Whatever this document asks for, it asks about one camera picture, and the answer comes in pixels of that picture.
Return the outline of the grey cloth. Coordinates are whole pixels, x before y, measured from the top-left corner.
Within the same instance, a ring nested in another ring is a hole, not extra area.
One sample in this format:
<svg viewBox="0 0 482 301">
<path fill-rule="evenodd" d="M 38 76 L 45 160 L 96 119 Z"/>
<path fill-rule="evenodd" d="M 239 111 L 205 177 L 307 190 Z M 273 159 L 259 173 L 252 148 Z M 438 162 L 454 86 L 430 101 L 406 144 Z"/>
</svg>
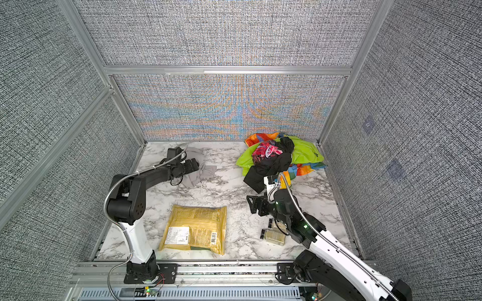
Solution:
<svg viewBox="0 0 482 301">
<path fill-rule="evenodd" d="M 181 184 L 187 188 L 193 188 L 203 180 L 212 178 L 215 176 L 217 167 L 215 165 L 209 165 L 206 163 L 206 157 L 201 149 L 194 147 L 188 147 L 186 150 L 188 159 L 196 159 L 199 164 L 198 170 L 192 173 L 184 175 Z"/>
</svg>

